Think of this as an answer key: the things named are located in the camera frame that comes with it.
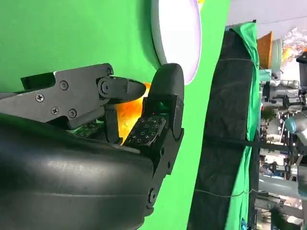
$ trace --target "screw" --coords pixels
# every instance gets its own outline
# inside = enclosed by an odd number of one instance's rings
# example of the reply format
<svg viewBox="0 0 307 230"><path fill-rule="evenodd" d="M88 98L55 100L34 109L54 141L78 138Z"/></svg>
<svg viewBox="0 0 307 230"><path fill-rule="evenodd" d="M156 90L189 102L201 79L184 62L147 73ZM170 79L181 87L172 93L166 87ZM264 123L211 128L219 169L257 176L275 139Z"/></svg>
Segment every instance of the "screw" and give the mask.
<svg viewBox="0 0 307 230"><path fill-rule="evenodd" d="M35 96L35 99L38 101L38 102L43 102L43 100L44 100L44 96L42 95L42 94L37 94L36 96Z"/></svg>
<svg viewBox="0 0 307 230"><path fill-rule="evenodd" d="M68 89L68 83L67 83L67 81L62 80L62 81L59 83L59 87L61 88L61 90L67 90L67 89Z"/></svg>
<svg viewBox="0 0 307 230"><path fill-rule="evenodd" d="M155 191L154 191L153 188L151 188L150 193L149 193L149 197L148 197L149 203L152 204L154 202L154 200L155 200L155 197L156 197Z"/></svg>
<svg viewBox="0 0 307 230"><path fill-rule="evenodd" d="M111 74L113 74L113 73L112 73L112 70L111 70L110 68L107 68L107 70L106 70L106 74L107 74L107 75L111 75Z"/></svg>
<svg viewBox="0 0 307 230"><path fill-rule="evenodd" d="M77 116L77 111L74 109L69 110L68 112L70 118L75 118Z"/></svg>
<svg viewBox="0 0 307 230"><path fill-rule="evenodd" d="M52 113L53 115L57 115L57 114L59 113L59 109L58 109L57 107L52 107L52 108L51 108L51 113Z"/></svg>

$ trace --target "black bracket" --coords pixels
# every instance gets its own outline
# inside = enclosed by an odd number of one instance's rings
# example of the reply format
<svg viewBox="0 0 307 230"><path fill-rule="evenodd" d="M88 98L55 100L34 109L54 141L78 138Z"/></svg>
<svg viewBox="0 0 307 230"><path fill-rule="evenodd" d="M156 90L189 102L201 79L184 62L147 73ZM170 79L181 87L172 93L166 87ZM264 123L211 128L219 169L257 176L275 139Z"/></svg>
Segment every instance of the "black bracket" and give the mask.
<svg viewBox="0 0 307 230"><path fill-rule="evenodd" d="M26 91L0 93L0 113L76 129L102 117L106 104L136 100L145 93L142 83L111 74L111 65L98 64L23 78Z"/></svg>

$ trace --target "green cloth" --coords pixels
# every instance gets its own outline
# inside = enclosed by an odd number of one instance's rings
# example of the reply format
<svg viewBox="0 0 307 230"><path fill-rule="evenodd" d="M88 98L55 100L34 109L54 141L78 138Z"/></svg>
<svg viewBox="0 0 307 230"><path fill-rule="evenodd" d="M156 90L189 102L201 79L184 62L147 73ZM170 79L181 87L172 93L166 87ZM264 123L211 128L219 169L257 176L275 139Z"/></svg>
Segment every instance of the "green cloth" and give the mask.
<svg viewBox="0 0 307 230"><path fill-rule="evenodd" d="M254 64L252 72L252 82L249 94L248 104L248 121L247 121L247 140L253 140L257 129L259 117L259 56L257 51L257 28L255 23L246 23L233 30L240 35L244 41L244 45L250 54ZM245 147L242 160L237 172L235 185L232 195L242 195L232 197L230 200L228 217L226 221L226 230L240 230L241 220L248 219L248 201L249 201L249 160L252 148Z"/></svg>
<svg viewBox="0 0 307 230"><path fill-rule="evenodd" d="M201 10L202 55L195 80L185 87L185 136L142 229L187 228L228 5L229 0L206 0ZM0 9L1 91L22 90L24 76L106 62L115 76L150 82L159 67L150 0L7 0Z"/></svg>

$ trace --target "wire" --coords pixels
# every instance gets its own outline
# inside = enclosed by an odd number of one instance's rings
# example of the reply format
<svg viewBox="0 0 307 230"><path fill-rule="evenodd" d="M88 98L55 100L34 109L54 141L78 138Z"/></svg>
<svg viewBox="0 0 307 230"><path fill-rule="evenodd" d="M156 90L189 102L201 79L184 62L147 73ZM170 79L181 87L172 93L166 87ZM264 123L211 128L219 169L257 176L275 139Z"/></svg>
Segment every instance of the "wire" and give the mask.
<svg viewBox="0 0 307 230"><path fill-rule="evenodd" d="M221 197L221 198L232 198L232 197L237 197L237 196L241 196L243 194L250 194L251 192L256 192L256 193L267 193L267 192L264 192L264 191L257 191L255 189L251 189L249 192L246 192L246 191L242 191L241 193L239 194L235 194L235 195L218 195L218 194L214 194L214 193L211 193L211 192L208 192L208 191L204 191L204 190L201 190L201 189L194 189L195 192L201 192L201 193L207 193L207 194L211 194L213 196L217 196L217 197Z"/></svg>

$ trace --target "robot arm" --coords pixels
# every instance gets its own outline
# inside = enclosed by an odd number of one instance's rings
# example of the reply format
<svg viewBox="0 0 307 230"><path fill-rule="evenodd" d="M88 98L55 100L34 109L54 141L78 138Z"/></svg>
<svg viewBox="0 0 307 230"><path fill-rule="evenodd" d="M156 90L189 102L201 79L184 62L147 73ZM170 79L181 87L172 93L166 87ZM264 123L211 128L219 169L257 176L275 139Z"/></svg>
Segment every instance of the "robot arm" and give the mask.
<svg viewBox="0 0 307 230"><path fill-rule="evenodd" d="M104 64L49 74L48 84L29 77L28 91L0 96L3 229L132 230L153 212L184 134L182 69L157 71L123 146L113 104L141 97L145 86L112 73ZM87 138L64 130L96 119L104 122Z"/></svg>

